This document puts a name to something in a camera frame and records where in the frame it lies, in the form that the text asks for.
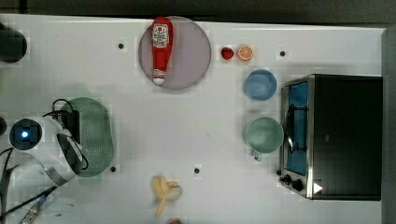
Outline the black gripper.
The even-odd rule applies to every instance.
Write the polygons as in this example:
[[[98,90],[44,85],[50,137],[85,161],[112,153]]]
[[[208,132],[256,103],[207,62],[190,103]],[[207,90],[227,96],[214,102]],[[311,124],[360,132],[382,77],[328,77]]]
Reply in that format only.
[[[80,118],[79,112],[73,110],[63,115],[64,127],[72,134],[73,138],[80,143]]]

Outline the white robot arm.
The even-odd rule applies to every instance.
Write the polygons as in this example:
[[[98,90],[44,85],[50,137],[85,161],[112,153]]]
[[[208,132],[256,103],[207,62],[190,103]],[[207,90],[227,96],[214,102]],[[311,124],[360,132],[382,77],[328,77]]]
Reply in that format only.
[[[1,177],[1,222],[7,216],[32,203],[35,216],[39,207],[57,188],[79,175],[84,156],[81,145],[69,130],[49,114],[19,119],[10,128],[8,142],[13,151],[28,155],[30,160],[6,168]],[[34,189],[29,199],[8,206],[14,193]]]

